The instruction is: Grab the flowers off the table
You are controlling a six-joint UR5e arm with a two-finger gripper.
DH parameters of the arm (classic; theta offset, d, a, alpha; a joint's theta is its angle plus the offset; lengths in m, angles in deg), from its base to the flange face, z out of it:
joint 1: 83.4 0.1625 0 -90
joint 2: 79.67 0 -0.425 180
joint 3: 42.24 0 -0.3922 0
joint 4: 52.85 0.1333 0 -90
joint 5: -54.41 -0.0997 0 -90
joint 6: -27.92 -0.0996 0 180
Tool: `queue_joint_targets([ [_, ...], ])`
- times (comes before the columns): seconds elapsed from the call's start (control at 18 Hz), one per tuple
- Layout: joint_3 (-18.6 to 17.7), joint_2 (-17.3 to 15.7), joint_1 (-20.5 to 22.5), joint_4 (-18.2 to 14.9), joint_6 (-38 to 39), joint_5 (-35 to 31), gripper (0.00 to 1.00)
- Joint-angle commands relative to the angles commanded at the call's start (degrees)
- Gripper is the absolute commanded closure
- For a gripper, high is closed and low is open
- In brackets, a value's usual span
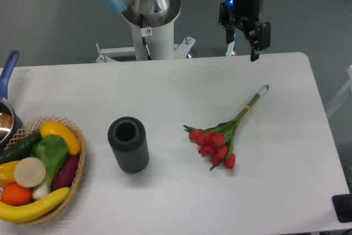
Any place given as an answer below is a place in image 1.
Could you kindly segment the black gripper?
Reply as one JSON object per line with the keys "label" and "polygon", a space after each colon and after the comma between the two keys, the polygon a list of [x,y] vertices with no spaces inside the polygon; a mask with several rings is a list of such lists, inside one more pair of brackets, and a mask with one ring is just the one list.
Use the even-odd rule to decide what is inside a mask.
{"label": "black gripper", "polygon": [[242,27],[251,48],[250,61],[271,45],[271,23],[261,23],[263,0],[226,0],[220,5],[219,24],[224,27],[226,44],[234,41],[234,28]]}

